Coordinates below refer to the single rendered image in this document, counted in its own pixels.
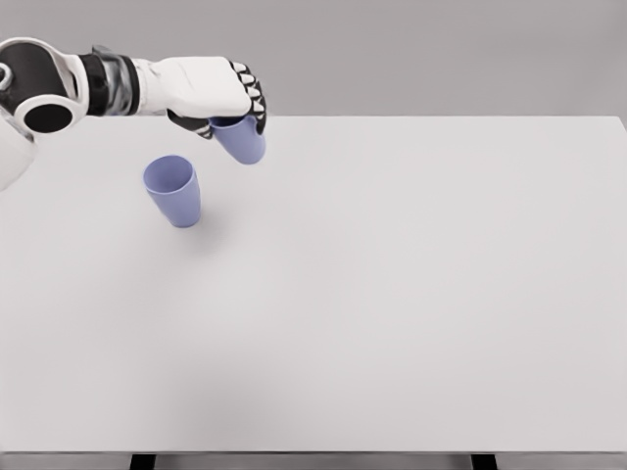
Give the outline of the blue plastic cup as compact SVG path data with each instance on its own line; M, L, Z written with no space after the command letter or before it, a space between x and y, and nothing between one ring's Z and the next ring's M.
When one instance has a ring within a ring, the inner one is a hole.
M159 157L142 174L143 185L161 214L177 228L195 225L201 217L201 194L194 166L178 155Z
M265 137L252 116L212 117L210 124L215 139L238 163L254 165L265 155Z

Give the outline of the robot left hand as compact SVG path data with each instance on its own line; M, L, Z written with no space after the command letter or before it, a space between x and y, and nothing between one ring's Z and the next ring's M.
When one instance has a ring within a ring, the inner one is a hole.
M157 69L176 125L210 140L213 119L252 117L256 132L265 132L265 94L248 66L224 57L184 57L161 60Z

